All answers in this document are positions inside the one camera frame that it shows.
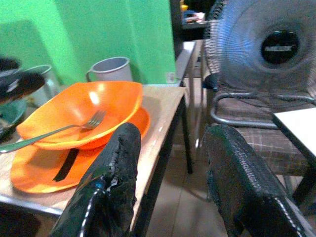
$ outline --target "tiled floor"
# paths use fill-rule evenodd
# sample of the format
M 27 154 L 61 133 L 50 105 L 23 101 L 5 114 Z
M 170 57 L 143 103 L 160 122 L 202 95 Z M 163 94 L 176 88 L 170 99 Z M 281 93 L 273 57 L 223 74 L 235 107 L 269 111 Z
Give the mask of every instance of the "tiled floor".
M 196 103 L 200 94 L 196 93 Z M 176 140 L 181 141 L 181 129 Z M 147 237 L 226 237 L 223 220 L 213 202 L 207 202 L 207 160 L 197 156 L 193 174 L 186 172 L 184 146 L 173 147 L 156 201 Z M 316 229 L 316 216 L 307 220 Z

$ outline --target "electric fan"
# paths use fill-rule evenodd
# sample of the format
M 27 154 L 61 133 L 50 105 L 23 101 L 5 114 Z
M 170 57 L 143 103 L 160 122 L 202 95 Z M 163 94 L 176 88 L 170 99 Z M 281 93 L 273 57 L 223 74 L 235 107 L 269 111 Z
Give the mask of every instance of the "electric fan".
M 217 0 L 204 35 L 225 93 L 273 110 L 316 104 L 316 0 Z

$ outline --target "fork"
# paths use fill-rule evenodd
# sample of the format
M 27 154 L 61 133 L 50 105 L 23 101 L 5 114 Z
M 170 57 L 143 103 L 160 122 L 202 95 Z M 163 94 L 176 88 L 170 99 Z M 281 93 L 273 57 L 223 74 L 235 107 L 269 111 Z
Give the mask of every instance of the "fork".
M 95 129 L 103 120 L 104 118 L 104 115 L 105 115 L 105 111 L 97 111 L 92 117 L 91 119 L 89 119 L 88 122 L 86 122 L 84 125 L 68 125 L 66 127 L 62 127 L 62 128 L 59 128 L 58 130 L 55 130 L 53 132 L 49 132 L 49 133 L 46 133 L 46 134 L 43 134 L 41 136 L 38 136 L 38 137 L 34 137 L 34 138 L 31 138 L 31 139 L 28 139 L 28 140 L 24 140 L 24 141 L 21 141 L 21 142 L 16 142 L 16 143 L 12 143 L 12 144 L 8 144 L 8 145 L 3 145 L 3 146 L 0 146 L 0 153 L 8 153 L 8 152 L 13 152 L 13 151 L 16 151 L 22 147 L 26 147 L 30 144 L 33 144 L 35 142 L 37 142 L 38 140 L 41 140 L 45 137 L 48 137 L 48 136 L 51 136 L 55 133 L 58 133 L 58 132 L 61 132 L 61 131 L 64 131 L 68 128 L 71 128 L 71 127 L 81 127 L 83 129 L 88 129 L 88 130 L 92 130 L 92 129 Z

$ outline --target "fan center cap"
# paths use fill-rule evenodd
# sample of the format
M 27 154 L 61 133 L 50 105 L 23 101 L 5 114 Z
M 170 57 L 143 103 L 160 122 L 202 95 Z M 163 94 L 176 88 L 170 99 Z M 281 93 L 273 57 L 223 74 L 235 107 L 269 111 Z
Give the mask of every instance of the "fan center cap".
M 295 56 L 299 40 L 294 32 L 274 31 L 262 43 L 261 55 L 271 64 L 285 63 Z

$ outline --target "dish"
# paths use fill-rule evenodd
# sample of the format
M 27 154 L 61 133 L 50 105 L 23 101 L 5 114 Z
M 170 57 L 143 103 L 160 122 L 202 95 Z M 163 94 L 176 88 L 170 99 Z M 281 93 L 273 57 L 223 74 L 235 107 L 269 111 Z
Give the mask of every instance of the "dish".
M 39 107 L 17 126 L 17 132 L 30 139 L 70 124 L 84 124 L 97 110 L 105 110 L 103 121 L 93 130 L 70 128 L 36 142 L 46 150 L 80 147 L 128 121 L 141 106 L 142 92 L 140 83 L 130 81 L 76 83 Z
M 25 100 L 15 100 L 3 105 L 0 105 L 0 115 L 1 119 L 4 119 L 10 124 L 17 124 L 20 118 L 26 111 L 26 101 Z M 0 129 L 0 138 L 3 137 L 11 129 L 2 131 Z
M 141 132 L 142 138 L 150 126 L 148 112 L 140 108 L 129 120 Z M 53 179 L 64 164 L 70 150 L 49 151 L 34 145 L 17 151 L 12 163 L 11 181 L 15 188 L 27 193 L 51 193 L 77 185 L 105 145 L 92 150 L 80 150 L 65 179 Z

